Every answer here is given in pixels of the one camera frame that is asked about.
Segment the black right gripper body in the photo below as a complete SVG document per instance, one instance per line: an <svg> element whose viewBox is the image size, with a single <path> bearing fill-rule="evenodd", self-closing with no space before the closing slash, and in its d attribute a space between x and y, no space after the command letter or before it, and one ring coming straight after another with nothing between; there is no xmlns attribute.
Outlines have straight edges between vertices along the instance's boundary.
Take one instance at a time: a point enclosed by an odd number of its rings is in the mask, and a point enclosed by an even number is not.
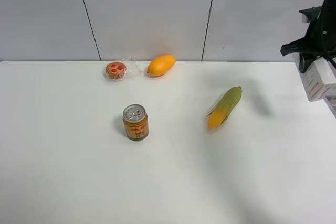
<svg viewBox="0 0 336 224"><path fill-rule="evenodd" d="M299 54L299 71L304 73L318 58L335 66L335 0L324 0L319 7L299 11L307 17L308 30L304 37L281 46L283 56Z"/></svg>

